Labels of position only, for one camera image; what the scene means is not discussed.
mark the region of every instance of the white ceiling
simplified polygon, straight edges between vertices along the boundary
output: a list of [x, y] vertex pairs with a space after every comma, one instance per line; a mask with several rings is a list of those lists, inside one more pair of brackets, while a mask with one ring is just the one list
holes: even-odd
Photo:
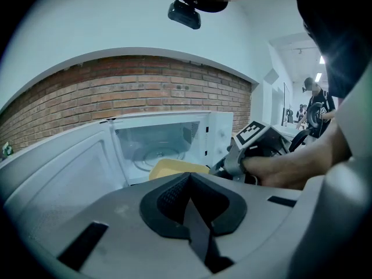
[[[238, 0], [238, 3], [250, 18], [258, 17], [262, 21], [269, 18], [273, 21], [272, 25], [270, 22], [264, 25], [271, 30], [261, 30], [261, 32], [266, 35], [270, 33], [272, 36], [268, 39], [278, 51], [293, 83], [302, 83], [307, 77], [315, 79], [317, 73], [322, 73], [319, 84], [322, 88], [328, 87], [325, 65], [319, 64], [320, 52], [303, 27], [296, 0]], [[279, 28], [287, 31], [287, 34], [284, 36], [285, 32], [280, 32]]]
[[321, 73], [319, 84], [328, 86], [326, 66], [319, 64], [320, 52], [312, 39], [276, 46], [282, 62], [294, 83], [302, 83], [307, 77], [315, 79]]

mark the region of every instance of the gray plastic surface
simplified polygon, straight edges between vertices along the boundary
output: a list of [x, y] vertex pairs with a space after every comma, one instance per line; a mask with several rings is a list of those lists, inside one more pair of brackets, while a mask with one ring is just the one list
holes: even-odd
[[231, 146], [224, 162], [224, 169], [232, 176], [244, 175], [241, 160], [244, 157], [245, 149], [240, 150], [236, 144]]
[[42, 242], [58, 256], [92, 221], [109, 226], [80, 272], [92, 278], [202, 278], [211, 275], [187, 240], [160, 237], [142, 220], [140, 201], [175, 176], [102, 197]]
[[[56, 259], [92, 221], [107, 232], [80, 270], [81, 278], [303, 278], [324, 262], [357, 229], [372, 204], [371, 159], [335, 166], [305, 189], [257, 187], [203, 175], [244, 197], [248, 211], [236, 232], [217, 237], [222, 256], [235, 264], [212, 275], [188, 241], [162, 238], [139, 214], [141, 196], [172, 180], [157, 179], [105, 195], [45, 237], [40, 248], [27, 244], [59, 278], [76, 277]], [[286, 207], [267, 201], [275, 195], [297, 199]]]
[[77, 127], [21, 151], [0, 169], [0, 183], [4, 197], [13, 191], [4, 211], [19, 232], [36, 240], [127, 187], [107, 123]]

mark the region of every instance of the mounted camera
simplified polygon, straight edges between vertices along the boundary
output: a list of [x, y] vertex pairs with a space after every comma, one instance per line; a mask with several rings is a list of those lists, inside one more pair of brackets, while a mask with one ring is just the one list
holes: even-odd
[[168, 10], [168, 17], [175, 22], [179, 22], [187, 27], [197, 30], [201, 27], [201, 17], [195, 9], [204, 12], [220, 12], [228, 4], [223, 0], [183, 0], [185, 3], [175, 0]]

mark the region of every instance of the white microwave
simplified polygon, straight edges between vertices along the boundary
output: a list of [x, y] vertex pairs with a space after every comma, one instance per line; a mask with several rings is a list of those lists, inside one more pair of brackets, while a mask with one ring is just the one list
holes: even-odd
[[212, 167], [227, 152], [233, 113], [130, 114], [44, 139], [0, 163], [0, 197], [18, 230], [42, 238], [105, 194], [148, 181], [173, 158]]

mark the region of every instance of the brick wall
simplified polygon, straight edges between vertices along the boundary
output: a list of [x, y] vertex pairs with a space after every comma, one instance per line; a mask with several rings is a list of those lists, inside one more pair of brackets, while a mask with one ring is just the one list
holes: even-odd
[[150, 56], [103, 58], [61, 70], [16, 98], [0, 115], [0, 146], [15, 152], [92, 120], [164, 110], [234, 112], [247, 124], [251, 84], [204, 65]]

